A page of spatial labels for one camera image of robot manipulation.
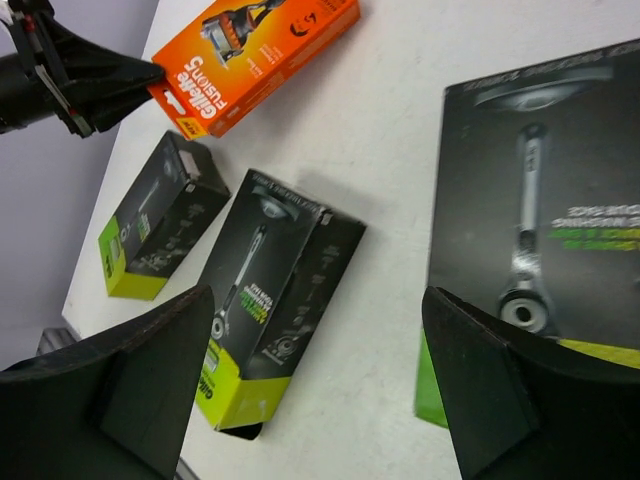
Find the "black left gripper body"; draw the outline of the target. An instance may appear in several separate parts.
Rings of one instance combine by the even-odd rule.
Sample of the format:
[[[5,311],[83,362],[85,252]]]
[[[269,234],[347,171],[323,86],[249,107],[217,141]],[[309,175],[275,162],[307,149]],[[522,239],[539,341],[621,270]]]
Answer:
[[[46,19],[55,10],[48,1],[3,1],[1,30],[15,51],[1,57],[1,132],[24,129],[45,118],[69,118],[69,104],[51,76],[53,45]]]

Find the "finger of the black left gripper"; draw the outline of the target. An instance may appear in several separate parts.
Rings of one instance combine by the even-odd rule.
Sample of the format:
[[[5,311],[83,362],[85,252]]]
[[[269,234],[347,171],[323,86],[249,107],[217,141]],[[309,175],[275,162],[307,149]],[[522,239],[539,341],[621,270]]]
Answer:
[[[164,79],[158,64],[94,44],[55,19],[48,1],[29,3],[34,73],[53,100],[55,114],[82,138],[105,132],[151,98]]]

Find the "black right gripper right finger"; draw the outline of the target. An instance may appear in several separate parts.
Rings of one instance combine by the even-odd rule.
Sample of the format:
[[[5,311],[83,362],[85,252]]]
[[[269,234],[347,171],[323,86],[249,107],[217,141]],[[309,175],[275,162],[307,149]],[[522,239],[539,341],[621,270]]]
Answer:
[[[428,350],[465,479],[636,479],[639,372],[429,287]]]

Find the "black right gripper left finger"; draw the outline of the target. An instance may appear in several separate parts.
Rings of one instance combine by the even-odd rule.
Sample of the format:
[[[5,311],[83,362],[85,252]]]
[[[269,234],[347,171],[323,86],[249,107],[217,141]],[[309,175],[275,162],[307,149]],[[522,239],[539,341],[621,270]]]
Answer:
[[[173,478],[213,311],[210,287],[193,287],[3,370],[2,478]]]

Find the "orange Gillette razor box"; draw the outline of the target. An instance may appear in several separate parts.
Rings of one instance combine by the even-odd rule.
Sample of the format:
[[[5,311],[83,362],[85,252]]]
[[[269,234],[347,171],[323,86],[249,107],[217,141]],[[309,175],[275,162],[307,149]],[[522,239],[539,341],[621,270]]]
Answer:
[[[149,91],[188,140],[222,137],[356,23],[356,1],[215,1],[152,60]]]

